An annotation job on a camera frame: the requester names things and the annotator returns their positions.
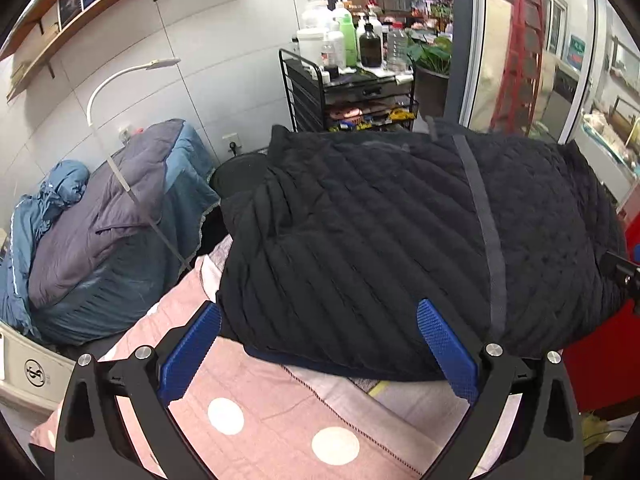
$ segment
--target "black framed picture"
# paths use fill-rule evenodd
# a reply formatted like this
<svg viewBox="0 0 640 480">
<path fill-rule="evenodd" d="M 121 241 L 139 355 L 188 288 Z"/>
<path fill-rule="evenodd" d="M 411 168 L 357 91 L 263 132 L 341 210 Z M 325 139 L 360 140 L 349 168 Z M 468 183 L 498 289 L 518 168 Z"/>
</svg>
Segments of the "black framed picture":
<svg viewBox="0 0 640 480">
<path fill-rule="evenodd" d="M 58 0 L 58 23 L 60 30 L 84 10 L 82 0 Z"/>
</svg>

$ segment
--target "red ladder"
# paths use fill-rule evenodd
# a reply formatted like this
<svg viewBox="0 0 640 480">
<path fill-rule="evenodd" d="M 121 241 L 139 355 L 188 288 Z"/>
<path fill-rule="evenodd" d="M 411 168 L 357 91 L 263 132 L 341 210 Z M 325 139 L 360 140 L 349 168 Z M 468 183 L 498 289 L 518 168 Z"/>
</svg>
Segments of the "red ladder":
<svg viewBox="0 0 640 480">
<path fill-rule="evenodd" d="M 491 132 L 529 135 L 540 87 L 544 41 L 542 0 L 513 0 L 509 46 Z"/>
</svg>

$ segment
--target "white lamp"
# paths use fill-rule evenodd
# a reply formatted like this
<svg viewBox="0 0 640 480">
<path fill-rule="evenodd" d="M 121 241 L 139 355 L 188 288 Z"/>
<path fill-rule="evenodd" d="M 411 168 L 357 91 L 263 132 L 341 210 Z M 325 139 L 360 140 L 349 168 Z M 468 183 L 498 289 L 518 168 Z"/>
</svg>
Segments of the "white lamp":
<svg viewBox="0 0 640 480">
<path fill-rule="evenodd" d="M 116 176 L 118 181 L 122 184 L 122 187 L 130 196 L 130 198 L 133 200 L 133 202 L 136 204 L 136 206 L 142 213 L 142 216 L 144 217 L 145 221 L 151 226 L 151 228 L 156 232 L 156 234 L 158 234 L 160 239 L 169 248 L 169 250 L 181 261 L 181 263 L 187 269 L 191 269 L 191 266 L 187 263 L 187 261 L 185 261 L 185 259 L 182 257 L 178 249 L 171 244 L 171 242 L 166 238 L 166 236 L 164 236 L 160 228 L 156 225 L 156 223 L 151 218 L 151 215 L 146 211 L 145 207 L 140 203 L 136 195 L 132 192 L 131 187 L 129 186 L 129 184 L 127 184 L 127 181 L 124 179 L 123 174 L 120 173 L 120 170 L 116 166 L 115 161 L 111 158 L 111 153 L 109 153 L 109 150 L 107 150 L 105 145 L 102 143 L 102 140 L 98 135 L 98 132 L 94 128 L 94 123 L 91 120 L 91 107 L 94 105 L 95 97 L 100 93 L 100 90 L 102 90 L 114 79 L 126 73 L 135 72 L 136 70 L 153 70 L 155 68 L 164 68 L 165 66 L 177 65 L 178 63 L 180 63 L 180 58 L 178 57 L 172 57 L 169 59 L 156 59 L 144 65 L 130 66 L 129 68 L 125 68 L 124 70 L 120 70 L 119 72 L 116 72 L 115 74 L 109 76 L 107 79 L 105 79 L 102 83 L 98 85 L 98 88 L 96 88 L 94 90 L 94 93 L 91 94 L 91 97 L 89 97 L 89 102 L 86 106 L 86 123 L 89 125 L 89 128 L 91 128 L 91 133 L 95 137 L 95 140 L 98 141 L 98 144 L 100 145 L 101 150 L 104 152 L 104 155 L 107 158 L 107 164 L 110 166 L 111 170 L 113 171 L 113 174 Z"/>
</svg>

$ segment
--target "pink blanket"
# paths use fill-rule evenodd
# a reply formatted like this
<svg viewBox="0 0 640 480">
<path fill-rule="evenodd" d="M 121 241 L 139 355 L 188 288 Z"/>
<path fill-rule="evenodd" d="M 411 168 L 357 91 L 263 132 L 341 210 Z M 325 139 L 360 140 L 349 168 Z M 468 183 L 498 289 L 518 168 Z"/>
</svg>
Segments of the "pink blanket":
<svg viewBox="0 0 640 480">
<path fill-rule="evenodd" d="M 101 360 L 124 359 L 140 345 L 156 345 L 214 299 L 230 244 L 227 237 L 199 258 Z M 445 383 L 383 386 L 367 395 L 347 379 L 263 362 L 238 343 L 218 338 L 170 411 L 221 480 L 420 478 L 462 419 L 466 402 Z M 409 403 L 401 406 L 398 397 Z M 164 476 L 130 402 L 118 402 L 142 464 Z M 500 453 L 516 409 L 517 402 L 508 404 L 476 474 Z M 59 417 L 60 409 L 33 431 L 32 442 L 54 450 Z"/>
</svg>

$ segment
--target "black quilted jacket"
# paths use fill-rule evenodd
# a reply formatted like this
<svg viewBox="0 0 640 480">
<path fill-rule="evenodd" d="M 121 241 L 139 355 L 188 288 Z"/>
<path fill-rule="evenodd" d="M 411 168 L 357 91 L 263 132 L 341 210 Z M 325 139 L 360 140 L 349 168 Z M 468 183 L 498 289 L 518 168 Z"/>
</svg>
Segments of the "black quilted jacket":
<svg viewBox="0 0 640 480">
<path fill-rule="evenodd" d="M 575 143 L 431 129 L 275 126 L 265 181 L 226 204 L 222 335 L 354 376 L 428 380 L 441 375 L 418 332 L 423 298 L 520 356 L 619 309 L 598 261 L 625 241 Z"/>
</svg>

